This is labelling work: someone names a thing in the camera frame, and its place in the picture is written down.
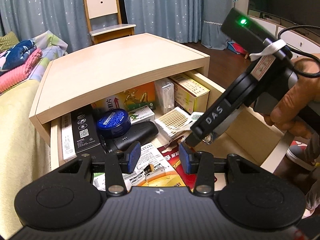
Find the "person's right hand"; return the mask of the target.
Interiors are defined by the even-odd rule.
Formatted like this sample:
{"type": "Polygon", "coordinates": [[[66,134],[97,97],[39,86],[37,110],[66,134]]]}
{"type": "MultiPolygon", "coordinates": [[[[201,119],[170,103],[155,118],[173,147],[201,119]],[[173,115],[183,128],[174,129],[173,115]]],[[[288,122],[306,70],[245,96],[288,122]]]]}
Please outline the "person's right hand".
{"type": "Polygon", "coordinates": [[[299,77],[296,84],[284,95],[270,115],[264,115],[269,126],[276,126],[297,137],[309,139],[312,132],[296,119],[299,111],[311,101],[319,101],[319,78],[299,77]]]}

